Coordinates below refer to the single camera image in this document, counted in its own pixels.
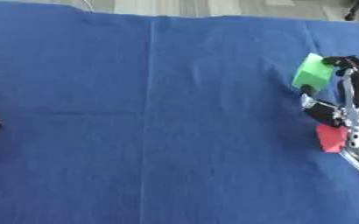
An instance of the green cube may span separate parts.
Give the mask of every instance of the green cube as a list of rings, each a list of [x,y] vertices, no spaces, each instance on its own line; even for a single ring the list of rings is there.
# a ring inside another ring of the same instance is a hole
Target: green cube
[[[322,63],[322,57],[315,53],[309,53],[295,74],[292,85],[301,88],[303,85],[313,87],[317,92],[327,85],[331,78],[333,66]]]

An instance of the blue tablecloth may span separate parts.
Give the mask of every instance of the blue tablecloth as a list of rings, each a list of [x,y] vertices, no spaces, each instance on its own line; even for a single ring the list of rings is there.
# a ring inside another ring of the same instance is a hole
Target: blue tablecloth
[[[309,52],[359,24],[0,3],[0,224],[359,223],[290,87]]]

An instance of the red object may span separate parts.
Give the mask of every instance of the red object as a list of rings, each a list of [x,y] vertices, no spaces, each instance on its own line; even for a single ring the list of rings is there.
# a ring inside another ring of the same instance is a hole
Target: red object
[[[337,153],[346,142],[346,127],[333,128],[325,124],[319,124],[316,128],[321,148],[327,153]]]

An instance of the floor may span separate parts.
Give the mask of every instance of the floor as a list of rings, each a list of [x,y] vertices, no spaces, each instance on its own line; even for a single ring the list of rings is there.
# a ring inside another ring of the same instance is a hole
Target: floor
[[[69,4],[86,11],[208,17],[248,15],[342,21],[351,0],[21,0]]]

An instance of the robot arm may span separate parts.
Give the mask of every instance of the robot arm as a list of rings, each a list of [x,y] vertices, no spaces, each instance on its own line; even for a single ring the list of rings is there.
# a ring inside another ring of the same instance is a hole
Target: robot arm
[[[359,164],[359,59],[355,56],[328,57],[322,63],[338,69],[335,74],[341,78],[337,85],[340,102],[334,105],[317,100],[315,90],[303,85],[300,89],[302,109],[320,123],[335,128],[344,126],[347,136],[341,154]]]

